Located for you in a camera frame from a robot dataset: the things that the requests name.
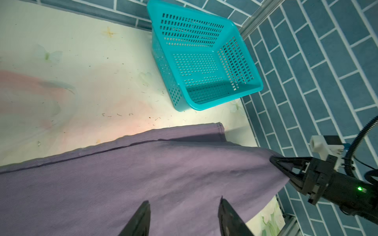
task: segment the teal plastic basket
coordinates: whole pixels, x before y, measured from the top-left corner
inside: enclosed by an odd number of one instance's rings
[[[232,21],[159,0],[147,10],[153,56],[177,111],[205,110],[263,89]]]

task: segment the blue tile wall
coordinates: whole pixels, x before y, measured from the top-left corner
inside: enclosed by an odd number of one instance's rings
[[[337,31],[324,37],[321,42],[339,77],[357,69]]]
[[[272,27],[270,26],[270,22],[268,19],[264,20],[263,23],[260,25],[261,34],[264,37],[266,46],[268,50],[272,50],[275,46],[278,45],[278,41],[274,35]]]
[[[302,54],[298,54],[290,60],[290,65],[293,68],[294,75],[303,92],[307,92],[316,88],[315,83],[311,78],[310,72],[303,60]]]
[[[289,25],[287,22],[281,23],[276,28],[278,38],[281,40],[282,47],[286,53],[286,56],[290,58],[292,55],[296,54],[299,49],[294,41],[294,37],[290,32]]]
[[[123,25],[151,31],[149,0],[41,0],[41,5],[84,13]],[[261,6],[261,0],[162,0],[232,20],[238,28]]]
[[[291,74],[290,68],[286,62],[282,50],[280,48],[277,48],[271,53],[271,55],[281,81],[285,82],[286,80],[291,79],[293,75]]]
[[[320,97],[317,90],[306,94],[305,99],[308,103],[308,106],[310,107],[312,114],[314,115],[315,120],[329,117],[328,111],[325,108],[322,98]]]
[[[295,152],[293,148],[287,148],[283,150],[283,155],[286,157],[295,157]]]
[[[317,236],[328,236],[323,222],[311,221]]]
[[[351,0],[339,0],[331,10],[350,44],[369,35]]]
[[[315,40],[315,36],[308,25],[298,31],[297,38],[310,66],[324,60],[324,56]]]
[[[319,37],[335,27],[321,0],[308,0],[303,7]]]
[[[270,85],[270,90],[274,96],[274,99],[276,100],[276,103],[280,104],[286,101],[286,96],[284,94],[284,90],[282,89],[280,81],[278,80],[277,74],[274,71],[267,74],[266,80]]]
[[[272,21],[273,26],[278,25],[283,19],[284,15],[280,8],[277,8],[272,14],[270,14],[270,20]]]
[[[338,135],[352,143],[378,115],[377,12],[377,0],[285,0],[249,36],[253,44],[247,46],[264,89],[252,94],[245,108],[260,146],[287,157],[319,158],[309,152],[312,135]],[[269,116],[273,134],[262,131],[266,124],[257,119],[251,103]],[[377,153],[378,129],[372,129],[356,157],[378,168]],[[358,162],[356,167],[362,179],[370,170]],[[297,216],[305,236],[378,231],[378,225],[347,216],[323,198],[317,207],[309,204],[308,196],[299,195],[290,184],[277,197],[284,212]]]

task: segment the brick-pattern tile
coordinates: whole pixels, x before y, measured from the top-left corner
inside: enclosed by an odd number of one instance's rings
[[[353,44],[369,35],[364,22],[358,15],[351,0],[339,0],[331,6],[331,10],[349,44]]]
[[[321,42],[339,77],[357,69],[337,31],[324,37]]]
[[[335,27],[321,0],[307,0],[303,7],[319,37]]]
[[[253,110],[251,122],[260,132],[257,139],[265,147],[269,142],[271,149],[282,151],[284,156],[319,158],[318,153],[309,152],[312,135],[339,135],[351,143],[353,138],[348,136],[357,135],[378,115],[378,40],[374,34],[378,21],[376,10],[370,12],[375,6],[363,13],[368,29],[361,9],[372,1],[353,0],[361,5],[359,9],[352,0],[339,0],[329,7],[333,1],[307,0],[302,6],[299,0],[284,1],[269,16],[269,24],[264,21],[250,35],[253,45],[247,44],[258,60],[256,66],[264,82],[263,91],[252,94],[252,100],[256,109],[270,118],[269,122],[257,121]],[[274,133],[266,136],[262,131],[265,126]],[[378,130],[370,131],[368,138],[369,143],[364,140],[356,156],[378,168]],[[370,170],[358,162],[356,165],[362,175]],[[285,212],[295,213],[306,235],[360,236],[378,231],[377,225],[345,215],[326,199],[319,200],[318,208],[309,204],[308,197],[299,195],[290,184],[278,197]]]

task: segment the purple fabric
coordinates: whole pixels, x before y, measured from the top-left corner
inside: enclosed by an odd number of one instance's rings
[[[226,142],[218,123],[0,167],[0,232],[117,236],[149,200],[151,236],[218,236],[221,196],[248,221],[288,182],[272,155],[280,156]]]

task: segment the white grout line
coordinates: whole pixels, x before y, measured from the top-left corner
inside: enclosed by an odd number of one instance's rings
[[[253,103],[253,101],[252,101],[252,105],[253,105],[253,108],[255,109],[255,112],[256,112],[256,114],[257,114],[257,110],[256,110],[256,107],[255,107],[255,104]],[[259,125],[261,126],[262,132],[264,133],[266,143],[268,144],[269,149],[271,149],[270,144],[269,144],[269,142],[268,142],[268,139],[267,139],[267,137],[266,137],[266,135],[265,135],[265,130],[264,130],[264,127],[262,126],[262,123],[261,123],[261,120],[260,120],[260,116],[259,116],[259,115],[256,115],[256,116],[257,116],[257,119],[259,120]]]
[[[312,93],[313,91],[316,91],[317,89],[318,89],[318,88],[310,89],[310,90],[308,90],[307,92],[304,92],[303,95],[306,95],[306,94]]]
[[[253,45],[253,43],[252,43],[252,39],[251,39],[251,44],[254,46],[254,47],[256,47],[259,43],[261,43],[262,42],[262,39],[260,39],[255,45]]]
[[[290,128],[287,128],[287,130],[293,130],[293,129],[296,129],[296,128],[299,128],[299,126],[296,125],[296,126],[290,127]]]
[[[143,6],[147,6],[147,3],[143,3],[143,2],[140,2],[138,0],[128,0],[128,1],[131,1],[131,2],[134,2],[134,3],[138,3],[138,4],[143,5]]]
[[[305,28],[306,25],[308,25],[308,22],[304,23],[301,27],[299,27],[299,29],[297,29],[296,31],[294,31],[294,33],[298,33],[301,29]]]
[[[332,205],[330,202],[318,202],[317,204]]]
[[[356,3],[355,0],[351,0],[351,1],[352,1],[353,5],[355,6],[355,8],[357,9],[358,13],[360,14],[361,18],[363,18],[364,16],[362,16],[363,13],[361,12],[361,8],[359,7],[359,5]],[[325,9],[326,9],[328,15],[331,17],[331,20],[332,20],[333,24],[335,25],[335,27],[336,27],[337,30],[338,30],[339,35],[340,35],[340,37],[341,37],[341,40],[342,40],[342,41],[344,42],[344,44],[346,45],[346,48],[347,48],[347,50],[348,50],[348,53],[350,54],[350,56],[351,56],[353,62],[355,63],[357,69],[360,71],[360,75],[361,75],[363,81],[365,82],[365,85],[366,85],[366,87],[367,87],[367,89],[368,89],[368,91],[369,91],[371,97],[373,98],[374,103],[378,104],[378,97],[377,97],[377,95],[375,94],[375,91],[373,90],[373,87],[370,85],[370,82],[368,81],[368,79],[367,79],[365,73],[363,72],[363,70],[362,70],[362,68],[361,68],[361,65],[359,64],[359,62],[358,62],[356,56],[354,55],[354,52],[353,52],[352,48],[349,46],[349,44],[348,44],[348,42],[347,42],[347,39],[346,39],[344,33],[342,32],[342,30],[341,30],[339,24],[337,23],[337,20],[335,19],[335,16],[333,15],[333,13],[332,13],[332,11],[329,9],[329,7],[326,6],[326,2],[325,2],[325,0],[322,0],[322,2],[323,2],[323,4],[325,5]],[[374,42],[378,45],[377,37],[376,37],[374,31],[372,31],[372,29],[369,28],[369,26],[367,25],[368,22],[366,22],[366,21],[367,21],[366,18],[365,18],[365,20],[363,19],[363,21],[364,21],[366,27],[368,28],[368,30],[369,30],[369,32],[370,32],[370,35],[373,37]],[[323,46],[321,45],[320,41],[318,41],[318,44],[319,44],[319,47],[320,47],[321,51],[322,51],[323,54],[324,54],[324,57],[325,57],[325,58],[327,59],[327,61],[329,62],[328,56],[327,56],[327,54],[325,53],[325,50],[324,50]],[[335,78],[337,78],[336,72],[335,72],[335,70],[334,70],[332,64],[329,63],[329,67],[330,67],[330,69],[331,69],[331,72],[332,72],[333,76],[334,76]],[[355,119],[355,121],[356,121],[356,123],[357,123],[358,128],[361,130],[361,129],[363,128],[362,123],[361,123],[361,121],[359,120],[359,118],[358,118],[356,112],[354,111],[353,106],[352,106],[352,103],[350,102],[349,97],[346,95],[346,92],[345,92],[345,90],[344,90],[344,87],[342,86],[340,80],[336,79],[336,83],[338,84],[338,86],[339,86],[339,88],[340,88],[340,90],[341,90],[341,93],[342,93],[342,95],[343,95],[343,97],[344,97],[344,99],[345,99],[345,101],[346,101],[346,103],[347,103],[347,105],[348,105],[350,111],[352,112],[352,116],[354,117],[354,119]],[[373,148],[373,145],[372,145],[372,143],[370,142],[369,137],[365,137],[365,141],[366,141],[366,144],[367,144],[367,146],[368,146],[368,148],[369,148],[369,150],[370,150],[370,152],[371,152],[371,154],[372,154],[372,156],[373,156],[373,158],[374,158],[376,164],[378,165],[378,155],[377,155],[375,149]],[[360,174],[360,172],[359,172],[359,170],[358,170],[357,167],[356,167],[356,173],[359,174],[358,177],[359,177],[359,179],[362,180],[363,178],[362,178],[362,176],[361,176],[361,174]]]
[[[343,137],[343,139],[344,139],[344,140],[345,140],[345,139],[352,139],[352,138],[355,138],[355,137],[357,137],[356,134],[354,134],[354,135],[349,135],[349,136],[345,136],[345,137]]]
[[[278,26],[280,26],[285,21],[285,18],[282,19],[274,28],[276,29]]]
[[[271,27],[273,28],[273,23],[272,23],[272,20],[270,19],[270,17],[268,17],[268,20],[269,20],[269,23],[270,23]],[[277,38],[278,44],[280,45],[281,48],[283,48],[283,47],[282,47],[281,40],[279,39],[279,37],[278,37],[278,35],[277,35],[277,31],[276,31],[276,29],[273,29],[273,33],[274,33],[275,37]],[[278,77],[278,81],[281,83],[281,87],[282,87],[283,93],[285,94],[285,97],[286,97],[287,100],[288,100],[288,104],[289,104],[290,110],[291,110],[291,112],[292,112],[292,114],[293,114],[293,116],[294,116],[295,122],[299,125],[298,117],[297,117],[297,115],[296,115],[295,112],[294,112],[294,109],[293,109],[293,106],[292,106],[291,102],[289,101],[289,97],[288,97],[288,95],[287,95],[287,92],[286,92],[286,89],[285,89],[285,87],[284,87],[284,84],[287,83],[288,81],[294,80],[298,88],[299,88],[299,85],[298,85],[298,81],[296,81],[296,77],[295,77],[295,74],[294,74],[293,68],[291,67],[291,65],[290,65],[290,63],[289,63],[289,60],[288,60],[288,58],[287,58],[287,55],[286,55],[285,50],[282,50],[282,53],[283,53],[283,56],[284,56],[284,58],[285,58],[285,60],[286,60],[286,63],[288,64],[289,70],[290,70],[291,74],[293,75],[293,77],[292,77],[291,79],[285,81],[284,83],[282,82],[282,80],[281,80],[281,76],[280,76],[279,74],[277,75],[277,77]],[[269,54],[269,58],[270,58],[270,60],[272,61],[272,65],[273,65],[274,67],[276,67],[276,66],[275,66],[275,63],[273,62],[272,56],[271,56],[270,54]],[[285,129],[286,129],[286,133],[287,133],[287,135],[289,136],[289,139],[290,139],[290,142],[291,142],[291,138],[290,138],[289,132],[288,132],[288,130],[287,130],[287,128],[286,128],[286,125],[285,125],[284,119],[281,118],[281,120],[282,120],[282,123],[284,124],[284,127],[285,127]],[[301,128],[300,126],[298,126],[298,128],[299,128],[299,132],[300,132],[301,135],[302,135],[303,140],[304,140],[305,142],[307,142],[307,140],[306,140],[306,138],[305,138],[305,136],[304,136],[304,133],[303,133],[302,128]],[[312,155],[312,152],[311,152],[309,146],[307,147],[307,150],[308,150],[308,153],[310,153],[310,155]]]
[[[271,22],[271,20],[270,20],[270,17],[268,17],[268,21],[269,21],[269,23],[271,24],[271,27],[273,27],[273,26],[272,26],[272,22]],[[257,30],[259,31],[259,33],[260,33],[260,35],[261,35],[261,39],[262,39],[262,42],[264,43],[265,50],[268,52],[268,46],[266,45],[266,42],[265,42],[264,37],[263,37],[263,35],[262,35],[262,33],[261,33],[260,27],[257,27]],[[277,71],[277,69],[276,69],[276,65],[274,64],[273,59],[272,59],[272,55],[271,55],[270,53],[268,53],[268,56],[269,56],[269,59],[270,59],[270,61],[271,61],[271,63],[272,63],[273,69],[274,69],[275,71]],[[280,84],[281,84],[282,89],[285,91],[285,88],[284,88],[284,86],[283,86],[283,84],[282,84],[282,82],[281,82],[281,77],[280,77],[280,75],[279,75],[278,73],[276,73],[276,75],[277,75],[278,81],[279,81]],[[264,77],[265,77],[266,84],[267,84],[269,90],[271,90],[270,85],[269,85],[269,83],[268,83],[268,79],[266,78],[266,76],[264,76]],[[287,136],[288,136],[288,139],[289,139],[289,141],[290,141],[290,144],[291,144],[291,146],[294,146],[294,145],[293,145],[293,141],[291,140],[291,137],[290,137],[290,135],[289,135],[289,132],[288,132],[287,129],[286,129],[286,125],[285,125],[284,119],[283,119],[283,117],[282,117],[281,111],[279,110],[279,108],[278,108],[278,106],[277,106],[277,101],[276,101],[275,97],[273,96],[273,94],[272,94],[272,99],[273,99],[273,103],[274,103],[274,105],[276,106],[276,109],[277,109],[278,115],[280,116],[280,119],[281,119],[282,125],[283,125],[283,127],[284,127],[284,129],[285,129],[285,131],[286,131],[286,134],[287,134]],[[263,104],[264,104],[264,107],[265,107],[265,109],[266,109],[266,106],[265,106],[265,103],[264,103],[264,100],[262,99],[262,97],[261,97],[261,100],[262,100],[262,102],[263,102]],[[284,151],[282,150],[281,142],[280,142],[280,140],[278,139],[278,137],[277,137],[277,142],[278,142],[278,145],[279,145],[279,147],[280,147],[280,149],[281,149],[281,153],[283,153]],[[297,156],[297,151],[295,150],[295,148],[293,149],[293,151],[294,151],[295,156]]]
[[[322,121],[325,121],[325,120],[330,120],[331,117],[326,117],[326,118],[322,118],[322,119],[319,119],[319,120],[316,120],[315,122],[318,123],[318,122],[322,122]]]
[[[265,94],[267,94],[267,93],[269,93],[270,92],[270,90],[268,90],[268,91],[266,91],[266,92],[263,92],[262,94],[261,94],[261,96],[263,96],[263,95],[265,95]]]
[[[230,16],[235,12],[235,9],[231,12],[231,14],[227,17],[227,19],[230,19]]]
[[[333,1],[331,4],[329,4],[329,7],[333,6],[335,3],[337,3],[339,0]]]
[[[96,8],[100,8],[100,9],[103,9],[103,10],[107,10],[107,11],[110,11],[110,12],[118,13],[118,14],[121,14],[121,15],[126,15],[126,16],[133,17],[133,18],[136,18],[136,19],[139,19],[139,20],[144,20],[144,21],[147,21],[147,22],[151,22],[151,20],[149,20],[149,19],[145,19],[145,18],[136,16],[136,15],[127,14],[127,13],[124,13],[122,11],[114,10],[112,8],[106,8],[104,6],[96,5],[96,4],[93,4],[93,3],[90,3],[90,2],[86,2],[86,1],[83,1],[83,0],[72,0],[72,1],[75,1],[75,2],[78,2],[78,3],[82,3],[82,4],[85,4],[85,5],[88,5],[88,6],[93,6],[93,7],[96,7]]]
[[[191,6],[192,8],[194,8],[194,9],[197,9],[197,10],[200,10],[200,11],[203,11],[203,12],[206,12],[206,13],[209,13],[209,14],[212,14],[212,15],[215,15],[214,13],[212,13],[212,12],[209,12],[209,11],[207,11],[207,10],[205,10],[205,9],[202,9],[202,8],[200,8],[199,6],[196,6],[196,5],[194,5],[194,4],[191,4],[191,3],[188,3],[188,2],[185,2],[184,0],[176,0],[177,2],[180,2],[180,3],[182,3],[182,4],[186,4],[186,5],[188,5],[188,6]]]
[[[272,50],[269,51],[269,53],[272,53],[274,50],[276,50],[277,48],[279,48],[280,45],[278,44],[277,46],[275,46]]]
[[[360,222],[358,216],[355,216],[355,219],[356,219],[356,221],[357,221],[358,227],[361,229],[362,236],[366,236],[365,230],[364,230],[364,228],[362,227],[361,222]]]
[[[378,3],[378,1],[373,2],[372,4],[368,5],[364,9],[362,9],[362,12],[366,12],[367,10],[369,10],[370,8],[372,8],[373,6],[375,6],[377,3]]]
[[[288,80],[282,82],[282,84],[284,85],[284,84],[286,84],[287,82],[292,81],[293,79],[294,79],[294,77],[291,77],[290,79],[288,79]]]
[[[281,8],[281,11],[282,11],[282,13],[283,13],[283,16],[284,16],[285,19],[287,20],[288,17],[287,17],[287,15],[286,15],[286,11],[284,10],[284,8],[283,8],[282,5],[280,5],[280,8]],[[288,24],[288,26],[289,26],[289,30],[290,30],[291,34],[293,35],[293,38],[294,38],[294,40],[295,40],[295,42],[296,42],[296,44],[297,44],[297,46],[298,46],[298,49],[299,49],[300,53],[301,53],[302,55],[304,55],[303,50],[302,50],[302,48],[301,48],[301,46],[300,46],[300,44],[299,44],[299,42],[298,42],[297,36],[296,36],[296,34],[294,34],[293,27],[291,26],[291,24]],[[280,45],[282,45],[280,39],[278,38],[277,32],[276,32],[275,30],[274,30],[274,34],[276,35],[277,40],[278,40],[278,42],[280,43]],[[314,116],[313,116],[313,114],[312,114],[312,111],[310,110],[310,107],[309,107],[309,105],[308,105],[308,103],[307,103],[307,100],[306,100],[305,96],[303,95],[303,91],[302,91],[301,87],[299,86],[299,83],[298,83],[298,81],[297,81],[297,79],[296,79],[296,76],[295,76],[295,73],[294,73],[294,71],[293,71],[293,68],[291,67],[290,62],[289,62],[289,60],[287,59],[286,52],[283,50],[282,53],[283,53],[283,55],[284,55],[284,57],[285,57],[285,59],[286,59],[286,62],[287,62],[287,64],[288,64],[288,66],[289,66],[290,72],[291,72],[291,74],[292,74],[293,77],[294,77],[295,84],[297,85],[298,91],[299,91],[299,93],[301,94],[302,100],[303,100],[303,102],[304,102],[304,104],[305,104],[305,106],[306,106],[306,108],[307,108],[308,114],[310,115],[310,118],[311,118],[312,122],[314,123],[314,127],[315,127],[315,129],[316,129],[316,132],[317,132],[318,134],[320,134],[320,130],[319,130],[317,124],[315,123],[315,118],[314,118]],[[306,57],[303,57],[303,58],[304,58],[304,61],[307,62],[306,65],[308,66],[308,61],[306,60]],[[292,112],[293,112],[294,117],[296,118],[297,124],[299,124],[298,119],[297,119],[297,117],[296,117],[296,114],[295,114],[294,110],[292,110]],[[306,137],[304,136],[304,133],[303,133],[303,130],[302,130],[301,126],[299,126],[299,130],[300,130],[300,132],[301,132],[301,135],[302,135],[303,140],[305,141],[305,143],[307,143]],[[309,147],[308,145],[306,145],[306,146],[307,146],[308,153],[309,153],[310,155],[313,155],[312,152],[311,152],[311,150],[310,150],[310,147]]]
[[[350,229],[353,229],[353,230],[361,231],[360,228],[356,228],[356,227],[352,227],[352,226],[343,225],[343,227],[344,227],[344,228],[350,228]]]
[[[307,218],[310,219],[310,216],[309,216],[309,214],[308,214],[308,212],[307,212],[307,209],[306,209],[306,207],[305,207],[305,203],[303,202],[302,196],[301,196],[300,194],[299,194],[299,198],[301,199],[301,203],[302,203],[303,209],[305,210],[305,213],[306,213]],[[312,221],[308,221],[308,222],[310,223],[310,226],[311,226],[311,229],[312,229],[312,231],[313,231],[313,233],[314,233],[314,236],[317,236],[317,235],[316,235],[316,232],[315,232],[315,228],[314,228],[314,226],[312,225]]]
[[[366,36],[366,37],[364,37],[364,38],[358,40],[357,42],[355,42],[354,44],[352,44],[350,47],[353,48],[353,47],[359,45],[360,43],[363,43],[363,42],[365,42],[366,40],[370,39],[371,37],[372,37],[371,35],[368,35],[368,36]]]
[[[356,58],[356,55],[354,54],[352,48],[349,46],[348,40],[347,40],[347,38],[345,37],[345,34],[343,33],[343,31],[341,30],[341,27],[339,26],[339,23],[337,22],[335,16],[333,15],[333,12],[332,12],[331,9],[327,6],[327,3],[326,3],[325,0],[322,0],[322,3],[323,3],[323,5],[325,6],[325,9],[326,9],[328,15],[331,17],[331,20],[332,20],[333,24],[335,25],[335,27],[336,27],[336,29],[337,29],[337,31],[338,31],[340,37],[341,37],[341,40],[343,41],[344,45],[346,46],[347,51],[348,51],[349,55],[351,56],[351,58],[352,58],[354,64],[356,65],[357,70],[360,71],[361,78],[362,78],[362,80],[365,82],[366,87],[367,87],[367,89],[368,89],[370,95],[372,96],[374,102],[375,102],[376,104],[378,104],[378,97],[377,97],[377,95],[375,94],[375,91],[373,90],[372,86],[370,85],[370,82],[368,81],[368,79],[367,79],[367,77],[366,77],[364,71],[362,70],[362,67],[361,67],[360,63],[358,62],[358,60],[357,60],[357,58]]]
[[[331,204],[331,206],[332,206],[332,208],[333,208],[333,211],[335,212],[335,215],[336,215],[337,221],[339,222],[339,225],[342,226],[342,222],[341,222],[341,220],[340,220],[340,216],[339,216],[339,215],[337,214],[337,212],[336,212],[335,205],[334,205],[334,204]],[[345,236],[348,236],[348,235],[347,235],[347,232],[345,232],[344,227],[341,227],[341,230],[342,230],[342,232],[344,233]]]
[[[300,54],[301,51],[297,52],[296,54],[292,55],[291,57],[288,58],[288,60],[290,61],[291,59],[293,59],[294,57],[296,57],[298,54]]]
[[[378,45],[378,37],[377,35],[375,34],[375,31],[373,30],[373,27],[372,25],[370,24],[370,22],[367,20],[365,14],[362,12],[362,9],[361,9],[361,6],[357,3],[356,0],[351,0],[353,5],[355,6],[359,16],[361,17],[362,21],[364,22],[367,30],[369,31],[370,35],[372,36],[374,42],[376,45]]]
[[[247,114],[248,122],[251,124],[252,131],[253,131],[254,135],[256,135],[256,132],[255,132],[255,129],[253,127],[251,118],[249,117],[249,114],[248,114],[248,111],[247,111],[247,108],[245,107],[245,105],[246,105],[246,103],[244,104],[244,110],[245,110],[245,113]],[[259,140],[257,139],[257,137],[255,137],[255,140],[256,140],[257,145],[260,147],[260,143],[259,143]]]
[[[243,10],[240,10],[240,9],[237,9],[236,7],[234,7],[233,5],[229,4],[228,2],[225,2],[225,1],[222,1],[222,0],[216,0],[216,1],[220,2],[220,3],[224,4],[224,5],[226,5],[228,7],[231,7],[232,9],[236,9],[238,12],[241,12],[241,13],[247,15],[248,17],[251,17],[251,15],[248,14],[247,12],[245,12]]]
[[[358,70],[355,70],[355,71],[352,71],[352,72],[350,72],[350,73],[348,73],[346,75],[340,76],[339,80],[342,80],[342,79],[345,79],[346,77],[349,77],[351,75],[357,74],[358,72],[359,72]]]
[[[355,112],[363,111],[363,110],[373,108],[373,107],[376,107],[376,106],[377,106],[377,104],[372,104],[372,105],[369,105],[369,106],[360,107],[360,108],[355,109]]]
[[[319,63],[316,63],[315,65],[311,66],[310,68],[311,68],[311,69],[314,69],[315,67],[317,67],[317,66],[323,64],[324,62],[326,62],[325,59],[324,59],[323,61],[319,62]]]
[[[324,223],[324,221],[321,221],[321,220],[317,220],[317,219],[312,219],[312,218],[310,218],[310,220],[312,220],[312,221],[316,221],[316,222],[321,222],[321,223]]]
[[[316,204],[316,208],[318,209],[318,212],[319,212],[319,215],[320,215],[320,219],[322,219],[322,221],[323,221],[323,224],[324,224],[325,230],[327,231],[328,236],[331,236],[331,234],[330,234],[330,232],[328,230],[327,224],[325,223],[325,220],[323,218],[322,211],[320,210],[320,208],[319,208],[319,206],[317,204]]]
[[[281,103],[277,104],[277,106],[283,105],[283,104],[288,103],[288,102],[289,102],[289,101],[286,100],[286,101],[284,101],[284,102],[281,102]]]
[[[307,22],[309,22],[309,27],[310,27],[310,29],[311,29],[313,35],[315,36],[315,40],[316,40],[318,46],[320,47],[323,56],[325,57],[325,59],[326,59],[327,61],[329,61],[328,56],[327,56],[327,54],[325,53],[322,44],[320,43],[320,40],[319,40],[319,38],[318,38],[318,35],[316,34],[316,31],[314,30],[314,27],[313,27],[313,25],[312,25],[312,23],[311,23],[311,21],[310,21],[308,15],[307,15],[306,11],[304,10],[303,6],[300,4],[299,0],[297,0],[297,2],[298,2],[298,5],[299,5],[299,7],[300,7],[300,9],[301,9],[301,11],[302,11],[302,14],[303,14],[304,17],[306,18]],[[281,10],[282,10],[283,15],[287,18],[286,11],[284,10],[284,8],[283,8],[282,6],[281,6]],[[291,31],[293,37],[294,37],[295,42],[297,43],[297,46],[298,46],[299,50],[301,51],[302,55],[304,55],[303,50],[302,50],[302,47],[301,47],[301,45],[299,44],[298,38],[297,38],[296,34],[294,34],[293,28],[292,28],[292,26],[291,26],[290,24],[289,24],[289,29],[290,29],[290,31]],[[340,128],[339,128],[339,126],[338,126],[337,123],[336,123],[335,117],[333,116],[333,114],[332,114],[332,112],[331,112],[331,109],[330,109],[330,107],[329,107],[329,105],[328,105],[328,102],[326,101],[326,99],[325,99],[325,97],[324,97],[324,95],[323,95],[323,92],[322,92],[321,89],[319,88],[319,84],[318,84],[318,81],[317,81],[316,78],[315,78],[314,72],[310,69],[310,64],[308,63],[307,58],[306,58],[306,57],[303,57],[303,59],[304,59],[304,62],[305,62],[306,66],[307,66],[307,68],[308,68],[308,70],[309,70],[309,72],[310,72],[310,74],[311,74],[311,77],[313,78],[313,81],[314,81],[315,86],[318,88],[319,95],[320,95],[320,97],[321,97],[321,99],[322,99],[322,101],[323,101],[323,103],[324,103],[324,105],[325,105],[325,107],[326,107],[326,109],[327,109],[327,112],[330,114],[330,117],[331,117],[332,122],[333,122],[333,124],[334,124],[334,126],[335,126],[335,129],[336,129],[336,131],[337,131],[337,133],[338,133],[338,136],[339,136],[339,137],[342,137],[342,134],[341,134]],[[332,71],[332,74],[333,74],[334,77],[336,78],[336,76],[335,76],[335,71],[334,71],[334,70]],[[319,127],[318,127],[317,123],[316,123],[314,120],[313,120],[313,122],[314,122],[314,125],[315,125],[315,128],[316,128],[318,134],[320,134]],[[358,176],[360,179],[362,179],[362,175],[361,175],[360,171],[358,170],[358,168],[356,168],[356,173],[357,173],[357,176]]]
[[[330,35],[335,30],[336,30],[336,28],[331,29],[330,31],[328,31],[327,33],[325,33],[321,37],[319,37],[319,39],[320,40],[324,39],[325,37],[327,37],[328,35]]]
[[[301,230],[301,233],[303,234],[303,229],[302,229],[302,226],[301,226],[300,222],[298,221],[297,213],[295,212],[295,209],[294,209],[294,207],[293,207],[293,203],[291,202],[291,199],[290,199],[290,197],[289,197],[289,192],[287,191],[286,186],[284,186],[283,188],[285,189],[286,195],[287,195],[287,197],[288,197],[288,199],[289,199],[289,203],[290,203],[291,208],[293,209],[294,215],[295,215],[296,218],[297,218],[297,222],[298,222],[299,229]]]
[[[274,71],[274,68],[271,69],[270,71],[266,72],[265,75],[267,76],[268,74],[272,73]]]
[[[206,4],[208,3],[209,0],[206,0],[203,4],[203,6],[201,7],[202,9],[206,6]]]
[[[282,205],[282,201],[281,201],[280,195],[279,195],[278,193],[277,193],[276,197],[277,197],[277,199],[278,199],[278,201],[279,201],[279,203],[280,203],[280,206],[281,206],[281,208],[282,208],[282,211],[283,211],[283,212],[286,212],[284,206]]]

